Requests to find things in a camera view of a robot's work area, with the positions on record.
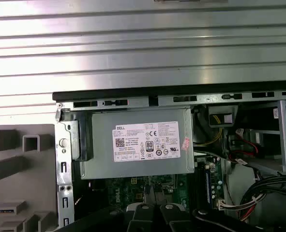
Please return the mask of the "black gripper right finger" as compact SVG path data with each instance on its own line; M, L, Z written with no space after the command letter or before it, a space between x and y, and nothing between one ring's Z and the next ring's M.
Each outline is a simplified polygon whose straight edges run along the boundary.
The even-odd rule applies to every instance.
M170 232L240 232L241 224L214 209L181 210L177 204L160 207L162 217Z

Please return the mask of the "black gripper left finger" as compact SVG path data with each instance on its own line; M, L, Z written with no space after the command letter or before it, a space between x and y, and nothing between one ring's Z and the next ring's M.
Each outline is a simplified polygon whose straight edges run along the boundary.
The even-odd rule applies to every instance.
M155 218L154 205L133 203L126 211L112 207L91 213L69 225L59 228L59 232L152 232Z

